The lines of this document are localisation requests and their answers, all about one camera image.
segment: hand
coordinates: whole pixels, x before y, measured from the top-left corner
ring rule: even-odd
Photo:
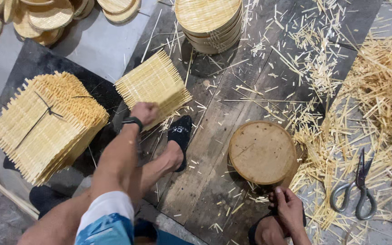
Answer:
[[[269,199],[272,207],[277,206],[280,222],[291,236],[305,231],[302,201],[290,189],[278,186],[275,193],[270,193]]]
[[[131,110],[130,116],[137,117],[143,126],[151,124],[158,114],[157,103],[137,102]]]

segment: scissor blade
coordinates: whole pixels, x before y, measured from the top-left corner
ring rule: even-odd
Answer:
[[[373,152],[371,159],[365,163],[364,148],[362,148],[361,155],[359,156],[358,171],[356,173],[356,185],[358,187],[365,187],[365,178],[367,177],[368,171],[372,165],[374,155],[375,153]]]

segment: black wristband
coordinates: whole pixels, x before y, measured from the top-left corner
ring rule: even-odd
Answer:
[[[135,116],[125,117],[122,121],[122,124],[127,124],[127,123],[136,123],[139,126],[139,133],[143,130],[142,122]]]

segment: scissors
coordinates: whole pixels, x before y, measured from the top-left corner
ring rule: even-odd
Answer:
[[[338,213],[342,213],[346,210],[347,205],[349,204],[349,201],[350,201],[350,191],[355,186],[361,191],[361,197],[359,198],[359,202],[356,205],[356,214],[355,214],[356,217],[359,220],[368,220],[368,219],[371,219],[374,216],[374,214],[376,213],[376,209],[377,209],[376,200],[373,197],[373,195],[370,193],[370,191],[367,189],[367,187],[365,187],[365,177],[367,177],[368,171],[370,170],[370,166],[373,161],[373,156],[374,156],[374,153],[372,154],[372,158],[367,163],[364,163],[364,148],[362,148],[361,155],[359,156],[358,170],[356,171],[355,181],[353,181],[351,183],[345,183],[342,186],[337,187],[332,192],[330,204],[331,204],[331,207],[335,211],[337,211]],[[335,205],[336,197],[338,196],[338,193],[340,193],[343,190],[345,190],[343,204],[342,204],[341,208],[338,208]],[[372,208],[368,214],[363,216],[363,215],[361,215],[361,209],[364,206],[366,196],[368,197]]]

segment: stack of bamboo trays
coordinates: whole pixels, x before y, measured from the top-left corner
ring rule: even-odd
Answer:
[[[94,5],[95,0],[0,0],[0,34],[3,22],[13,21],[22,39],[49,46],[72,20],[87,17]]]
[[[98,0],[98,3],[109,21],[122,24],[139,11],[142,0]]]
[[[146,125],[144,131],[167,119],[192,100],[178,70],[162,49],[116,81],[115,86],[129,109],[137,102],[158,103],[158,117]]]
[[[232,47],[241,36],[242,0],[176,0],[175,13],[193,47],[205,54],[218,54]]]
[[[0,148],[25,180],[40,185],[72,165],[109,114],[72,74],[38,75],[0,116]]]

